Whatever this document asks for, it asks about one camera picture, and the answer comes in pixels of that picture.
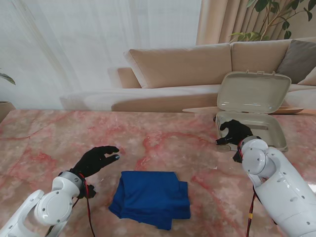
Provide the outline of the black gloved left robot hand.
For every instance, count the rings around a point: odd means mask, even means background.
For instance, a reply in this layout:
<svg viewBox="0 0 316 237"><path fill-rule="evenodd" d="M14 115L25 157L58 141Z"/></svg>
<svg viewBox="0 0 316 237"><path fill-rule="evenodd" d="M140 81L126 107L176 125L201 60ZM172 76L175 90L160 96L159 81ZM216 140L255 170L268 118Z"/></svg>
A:
<svg viewBox="0 0 316 237"><path fill-rule="evenodd" d="M115 146L94 147L87 151L70 171L79 177L87 178L118 160L118 152L119 149Z"/></svg>

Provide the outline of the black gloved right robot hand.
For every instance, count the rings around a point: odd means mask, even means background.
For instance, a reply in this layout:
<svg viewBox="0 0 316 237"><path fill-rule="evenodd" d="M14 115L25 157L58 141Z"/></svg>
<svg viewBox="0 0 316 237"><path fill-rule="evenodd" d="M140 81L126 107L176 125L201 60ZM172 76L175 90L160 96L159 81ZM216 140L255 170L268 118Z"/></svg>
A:
<svg viewBox="0 0 316 237"><path fill-rule="evenodd" d="M217 145L238 145L243 139L253 135L251 129L248 126L234 119L221 124L221 131L225 130L226 128L228 129L228 134L223 138L217 139Z"/></svg>

